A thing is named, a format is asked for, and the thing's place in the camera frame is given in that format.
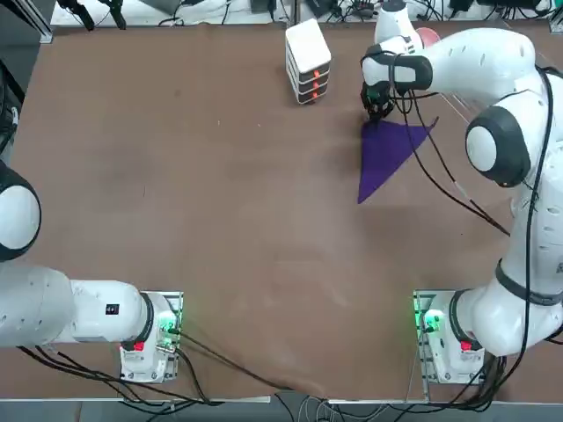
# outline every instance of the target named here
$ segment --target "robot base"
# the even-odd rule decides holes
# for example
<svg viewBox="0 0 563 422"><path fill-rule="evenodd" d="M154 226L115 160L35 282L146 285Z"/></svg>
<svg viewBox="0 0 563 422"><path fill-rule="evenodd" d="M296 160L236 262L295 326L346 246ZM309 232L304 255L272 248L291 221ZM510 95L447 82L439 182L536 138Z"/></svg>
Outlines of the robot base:
<svg viewBox="0 0 563 422"><path fill-rule="evenodd" d="M414 313L422 376L426 382L467 384L483 367L485 350L464 350L449 317L453 290L415 290ZM473 383L483 382L478 376Z"/></svg>
<svg viewBox="0 0 563 422"><path fill-rule="evenodd" d="M144 292L154 308L150 335L133 350L120 347L121 378L134 382L167 382L178 376L179 335L166 329L181 330L184 295L182 292Z"/></svg>

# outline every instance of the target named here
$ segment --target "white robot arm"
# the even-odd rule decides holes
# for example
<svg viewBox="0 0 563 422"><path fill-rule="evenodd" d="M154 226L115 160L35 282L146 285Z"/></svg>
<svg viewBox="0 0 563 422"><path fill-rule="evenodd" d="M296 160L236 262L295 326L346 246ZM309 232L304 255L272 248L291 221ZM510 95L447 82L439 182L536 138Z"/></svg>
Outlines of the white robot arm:
<svg viewBox="0 0 563 422"><path fill-rule="evenodd" d="M173 379L181 294L139 292L114 280L69 280L27 266L23 255L40 231L31 185L0 161L0 347L121 342L121 376L133 382Z"/></svg>
<svg viewBox="0 0 563 422"><path fill-rule="evenodd" d="M376 28L378 44L362 59L364 105L371 103L363 95L377 102L386 98L390 88L477 99L486 109L467 128L467 156L486 178L500 186L518 186L508 251L493 278L484 287L438 294L428 312L435 317L428 341L439 381L467 382L482 366L484 349L505 356L519 352L523 344L526 223L530 186L545 137L548 97L527 37L480 28L425 46L397 12L402 8L406 6L401 1L392 0L380 12L377 28L387 33ZM563 324L563 149L558 144L563 139L558 121L563 113L563 79L548 77L554 113L531 227L527 346Z"/></svg>

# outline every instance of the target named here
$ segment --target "purple cloth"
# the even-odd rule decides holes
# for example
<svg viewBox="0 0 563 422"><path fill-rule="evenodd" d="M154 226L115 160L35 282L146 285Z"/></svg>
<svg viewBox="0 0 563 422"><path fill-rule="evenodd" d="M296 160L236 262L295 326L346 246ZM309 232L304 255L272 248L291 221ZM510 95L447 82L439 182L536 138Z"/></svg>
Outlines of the purple cloth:
<svg viewBox="0 0 563 422"><path fill-rule="evenodd" d="M430 132L438 119L428 127ZM422 126L410 126L412 146L406 126L390 121L367 122L362 127L362 175L358 190L358 204L364 202L413 153L427 137Z"/></svg>

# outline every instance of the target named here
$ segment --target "brown table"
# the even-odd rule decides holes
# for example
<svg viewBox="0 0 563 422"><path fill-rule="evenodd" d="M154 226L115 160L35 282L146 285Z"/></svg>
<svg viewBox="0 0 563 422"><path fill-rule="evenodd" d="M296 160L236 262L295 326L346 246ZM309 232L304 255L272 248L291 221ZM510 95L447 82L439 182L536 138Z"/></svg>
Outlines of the brown table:
<svg viewBox="0 0 563 422"><path fill-rule="evenodd" d="M433 27L443 36L475 25ZM558 60L546 24L522 31ZM506 239L445 199L413 161L356 205L359 59L373 26L326 26L325 36L329 92L298 106L280 26L58 33L41 47L12 161L44 213L26 260L71 278L183 290L185 329L273 381L322 397L404 399L413 290L487 283ZM444 98L421 105L427 121L440 116L433 134L456 177L508 225L509 191L465 157L467 110ZM420 155L446 185L428 143ZM117 370L115 345L63 349ZM530 349L498 398L563 402L560 353ZM272 392L192 355L212 397ZM114 397L15 350L0 357L1 397ZM166 387L191 394L191 385L183 370ZM418 366L409 398L423 398Z"/></svg>

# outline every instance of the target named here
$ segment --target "green led indicator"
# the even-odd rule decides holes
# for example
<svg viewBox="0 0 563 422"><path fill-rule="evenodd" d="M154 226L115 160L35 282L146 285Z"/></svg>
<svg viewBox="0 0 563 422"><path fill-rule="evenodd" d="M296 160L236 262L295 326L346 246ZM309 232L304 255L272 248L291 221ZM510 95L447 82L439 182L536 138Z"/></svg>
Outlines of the green led indicator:
<svg viewBox="0 0 563 422"><path fill-rule="evenodd" d="M440 321L442 320L443 312L436 309L429 309L424 316L424 326L427 332L434 332L440 330Z"/></svg>

